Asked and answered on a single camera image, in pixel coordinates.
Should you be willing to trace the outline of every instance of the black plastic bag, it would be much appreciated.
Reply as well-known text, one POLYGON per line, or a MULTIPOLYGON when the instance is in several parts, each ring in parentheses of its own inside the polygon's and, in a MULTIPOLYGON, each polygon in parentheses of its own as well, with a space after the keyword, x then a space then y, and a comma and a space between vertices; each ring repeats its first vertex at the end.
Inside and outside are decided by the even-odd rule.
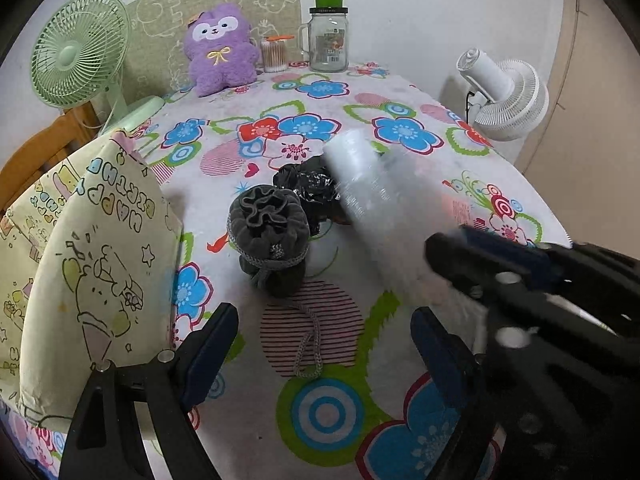
POLYGON ((287 164, 273 176, 275 187, 290 189, 300 199, 311 235, 320 231, 327 219, 350 224, 340 205, 340 194, 322 156, 313 156, 302 164, 287 164))

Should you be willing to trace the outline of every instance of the star print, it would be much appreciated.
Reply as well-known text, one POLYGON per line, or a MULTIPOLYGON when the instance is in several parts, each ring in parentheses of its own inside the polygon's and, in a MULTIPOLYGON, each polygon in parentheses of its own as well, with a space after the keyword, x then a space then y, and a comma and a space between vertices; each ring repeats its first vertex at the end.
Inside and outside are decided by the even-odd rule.
POLYGON ((151 262, 156 256, 151 252, 151 245, 147 244, 146 247, 142 247, 142 263, 151 267, 151 262))
POLYGON ((238 186, 236 186, 236 191, 235 191, 234 194, 243 193, 247 189, 249 189, 249 183, 248 182, 240 182, 240 184, 238 186))

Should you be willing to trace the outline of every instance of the white clip fan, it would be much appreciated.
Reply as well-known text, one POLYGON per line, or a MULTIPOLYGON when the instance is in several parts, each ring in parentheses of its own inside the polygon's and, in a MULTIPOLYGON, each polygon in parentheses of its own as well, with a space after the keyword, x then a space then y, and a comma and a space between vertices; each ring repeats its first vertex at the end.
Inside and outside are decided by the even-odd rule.
POLYGON ((518 59, 495 63, 482 50, 471 48, 457 66, 475 91, 468 101, 468 122, 489 139, 523 137, 544 118, 549 94, 529 63, 518 59))

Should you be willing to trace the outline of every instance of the yellow ribbon bow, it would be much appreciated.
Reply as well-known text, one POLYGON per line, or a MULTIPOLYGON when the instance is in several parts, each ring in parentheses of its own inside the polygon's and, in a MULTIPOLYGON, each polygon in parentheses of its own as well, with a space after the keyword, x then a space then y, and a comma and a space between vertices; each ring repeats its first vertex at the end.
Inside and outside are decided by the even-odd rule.
POLYGON ((216 62, 214 63, 214 65, 217 65, 220 61, 227 62, 228 59, 225 59, 223 54, 230 54, 230 53, 231 53, 231 47, 226 46, 222 50, 212 50, 211 52, 209 52, 207 54, 207 59, 215 59, 216 62))

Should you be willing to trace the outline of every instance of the purple plush toy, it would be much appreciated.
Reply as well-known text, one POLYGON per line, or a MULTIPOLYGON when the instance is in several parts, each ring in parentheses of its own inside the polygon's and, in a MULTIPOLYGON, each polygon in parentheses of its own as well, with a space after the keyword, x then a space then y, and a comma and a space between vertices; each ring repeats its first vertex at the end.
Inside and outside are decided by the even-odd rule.
POLYGON ((251 25, 234 4, 203 12, 187 28, 184 53, 198 97, 253 83, 259 49, 249 43, 251 25))

